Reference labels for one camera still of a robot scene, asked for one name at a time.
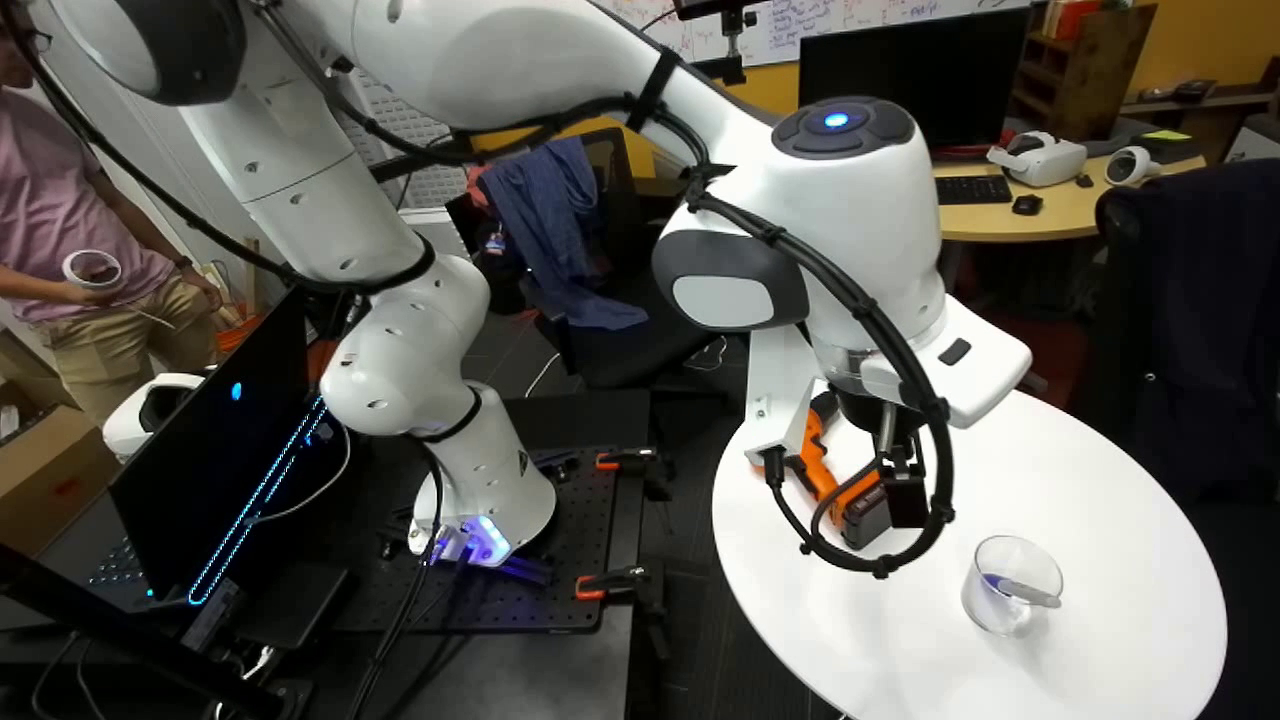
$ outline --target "black stand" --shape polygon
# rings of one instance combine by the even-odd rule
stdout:
[[[222,666],[208,655],[188,650],[186,642],[132,623],[120,609],[55,574],[52,567],[12,551],[7,542],[0,542],[0,590],[102,642],[120,646],[126,655],[136,655],[142,662],[151,662],[160,674],[194,690],[240,708],[244,715],[289,715],[289,695],[250,682],[233,666]]]
[[[683,5],[678,0],[678,14],[681,20],[721,13],[721,31],[728,38],[728,55],[699,59],[699,62],[692,62],[695,73],[721,75],[723,83],[743,83],[749,78],[743,55],[737,51],[737,37],[749,22],[758,22],[758,13],[749,13],[749,5],[758,5],[758,0],[683,0]]]

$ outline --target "white round table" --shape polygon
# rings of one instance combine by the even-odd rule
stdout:
[[[889,578],[802,557],[742,434],[713,532],[763,642],[853,720],[1194,720],[1217,690],[1228,617],[1170,490],[1080,421],[1008,394],[957,438],[957,524]],[[961,604],[978,538],[1015,532],[1064,567],[1064,609],[989,636]]]

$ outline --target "office chair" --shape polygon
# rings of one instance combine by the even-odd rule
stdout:
[[[566,315],[539,303],[538,285],[527,285],[527,273],[518,257],[479,258],[479,273],[491,285],[491,310],[508,315],[538,307],[538,329],[559,350],[567,374],[582,374],[589,386],[652,386],[721,334],[667,307],[652,285],[649,253],[657,222],[643,221],[623,132],[602,129],[586,132],[582,140],[602,188],[602,209],[589,231],[589,253],[603,262],[596,292],[643,307],[649,318],[620,333],[571,329]],[[479,249],[485,221],[470,212],[470,198],[451,198],[449,212],[459,237]]]
[[[1280,479],[1280,159],[1112,188],[1083,421],[1189,508],[1273,503]]]

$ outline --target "computer monitor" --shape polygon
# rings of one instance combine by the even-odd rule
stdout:
[[[998,145],[1031,8],[802,38],[802,103],[879,97],[907,108],[929,147]]]
[[[160,599],[208,599],[281,488],[310,416],[310,318],[292,292],[113,484],[128,542]]]

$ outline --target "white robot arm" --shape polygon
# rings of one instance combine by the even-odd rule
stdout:
[[[848,310],[848,295],[776,249],[853,275],[912,345],[957,425],[980,421],[1028,368],[1025,345],[942,289],[934,162],[903,108],[827,101],[767,123],[589,0],[52,5],[108,75],[179,103],[225,182],[313,279],[392,275],[426,249],[296,59],[326,67],[346,55],[463,132],[638,97],[631,118],[652,145],[690,162],[723,162],[667,221],[657,275],[692,318],[758,333],[749,425],[761,449],[786,434],[816,374],[912,402],[907,378]],[[787,237],[761,244],[761,231],[782,228]],[[321,390],[355,432],[433,438],[449,466],[444,527],[497,527],[502,542],[474,561],[502,565],[548,524],[552,484],[523,458],[497,390],[459,374],[485,303],[479,273],[437,249],[426,275],[374,295]],[[417,551],[437,551],[433,510],[437,490],[426,484]]]

